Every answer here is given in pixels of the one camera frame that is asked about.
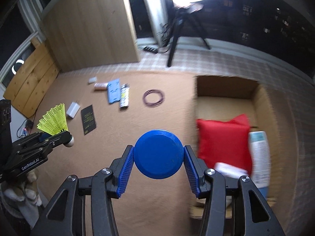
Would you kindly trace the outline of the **brown cardboard box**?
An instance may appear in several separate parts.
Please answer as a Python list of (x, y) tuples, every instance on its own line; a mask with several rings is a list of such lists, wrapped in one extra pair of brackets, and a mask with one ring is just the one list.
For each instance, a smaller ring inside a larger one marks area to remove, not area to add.
[(251, 176), (286, 223), (297, 180), (297, 134), (287, 97), (241, 77), (197, 76), (197, 155)]

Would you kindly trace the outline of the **yellow badminton shuttlecock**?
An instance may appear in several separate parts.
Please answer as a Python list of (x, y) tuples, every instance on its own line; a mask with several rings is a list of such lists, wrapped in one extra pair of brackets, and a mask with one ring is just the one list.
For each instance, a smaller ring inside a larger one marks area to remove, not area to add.
[(74, 145), (74, 137), (68, 130), (65, 104), (61, 103), (47, 111), (37, 124), (37, 129), (49, 134), (46, 139), (51, 146), (61, 144), (70, 148)]

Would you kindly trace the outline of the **black card booklet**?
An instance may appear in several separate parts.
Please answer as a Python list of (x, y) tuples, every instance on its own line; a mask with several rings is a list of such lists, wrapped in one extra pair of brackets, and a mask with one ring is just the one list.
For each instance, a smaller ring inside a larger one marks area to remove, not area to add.
[(87, 135), (88, 133), (96, 129), (96, 122), (92, 105), (81, 110), (81, 120), (84, 135)]

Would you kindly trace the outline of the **pine wood board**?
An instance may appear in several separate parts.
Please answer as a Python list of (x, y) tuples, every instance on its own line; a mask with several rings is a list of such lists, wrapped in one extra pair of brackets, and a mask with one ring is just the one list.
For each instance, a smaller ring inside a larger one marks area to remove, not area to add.
[(31, 44), (35, 47), (34, 52), (4, 92), (4, 98), (11, 100), (11, 105), (27, 118), (35, 114), (60, 71), (48, 41), (41, 43), (34, 37)]

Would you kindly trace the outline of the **patterned white lighter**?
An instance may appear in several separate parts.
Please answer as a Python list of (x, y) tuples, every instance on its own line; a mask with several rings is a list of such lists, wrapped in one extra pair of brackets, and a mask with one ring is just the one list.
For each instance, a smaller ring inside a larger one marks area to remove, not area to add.
[(129, 107), (129, 90), (129, 84), (123, 84), (121, 86), (120, 109), (127, 109)]

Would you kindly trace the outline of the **light wood cabinet panel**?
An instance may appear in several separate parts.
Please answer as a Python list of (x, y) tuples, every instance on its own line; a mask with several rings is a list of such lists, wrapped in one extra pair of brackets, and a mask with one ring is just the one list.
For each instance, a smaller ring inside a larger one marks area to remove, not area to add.
[(141, 59), (129, 0), (52, 0), (41, 29), (63, 72)]

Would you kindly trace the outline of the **blue round lid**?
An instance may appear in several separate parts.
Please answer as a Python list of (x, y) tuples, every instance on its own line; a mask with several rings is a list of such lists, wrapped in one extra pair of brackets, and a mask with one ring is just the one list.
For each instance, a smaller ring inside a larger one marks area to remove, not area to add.
[(184, 147), (175, 134), (154, 129), (137, 140), (133, 159), (142, 174), (161, 180), (173, 176), (180, 169), (184, 161)]

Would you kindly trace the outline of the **white blue tube bottle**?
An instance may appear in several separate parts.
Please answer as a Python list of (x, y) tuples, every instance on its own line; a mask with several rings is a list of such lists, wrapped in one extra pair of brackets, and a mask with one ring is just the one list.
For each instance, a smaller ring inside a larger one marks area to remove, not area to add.
[(253, 162), (251, 180), (263, 197), (267, 199), (271, 175), (271, 158), (268, 139), (264, 131), (249, 133), (249, 151)]

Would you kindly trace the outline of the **small white eraser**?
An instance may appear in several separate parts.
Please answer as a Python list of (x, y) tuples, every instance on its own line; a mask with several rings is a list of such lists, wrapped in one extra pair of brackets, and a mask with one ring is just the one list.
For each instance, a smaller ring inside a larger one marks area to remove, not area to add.
[(93, 84), (97, 81), (97, 77), (91, 77), (89, 80), (88, 80), (88, 84)]

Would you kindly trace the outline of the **black power strip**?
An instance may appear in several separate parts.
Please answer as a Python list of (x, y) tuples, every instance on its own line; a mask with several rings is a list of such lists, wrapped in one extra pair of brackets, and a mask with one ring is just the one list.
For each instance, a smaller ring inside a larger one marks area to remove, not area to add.
[(155, 48), (155, 47), (144, 46), (144, 47), (142, 47), (142, 50), (145, 51), (145, 52), (158, 54), (158, 48)]

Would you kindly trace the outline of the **light blue phone stand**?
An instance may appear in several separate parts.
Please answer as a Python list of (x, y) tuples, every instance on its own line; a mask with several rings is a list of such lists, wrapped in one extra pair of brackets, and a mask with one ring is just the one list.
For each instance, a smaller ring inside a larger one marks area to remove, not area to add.
[(121, 100), (121, 86), (119, 78), (108, 82), (107, 95), (109, 104), (113, 104)]

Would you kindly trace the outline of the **white power plug adapter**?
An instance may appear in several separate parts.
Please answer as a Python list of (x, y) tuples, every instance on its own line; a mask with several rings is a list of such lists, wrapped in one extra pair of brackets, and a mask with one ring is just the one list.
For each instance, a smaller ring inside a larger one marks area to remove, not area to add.
[(76, 102), (72, 102), (66, 111), (66, 116), (73, 119), (76, 116), (79, 109), (80, 105)]

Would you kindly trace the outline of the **small pink bottle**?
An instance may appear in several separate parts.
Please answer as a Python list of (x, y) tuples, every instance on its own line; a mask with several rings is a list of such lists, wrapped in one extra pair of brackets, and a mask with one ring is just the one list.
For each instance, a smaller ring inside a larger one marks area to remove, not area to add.
[(94, 90), (95, 91), (106, 91), (108, 83), (95, 83)]

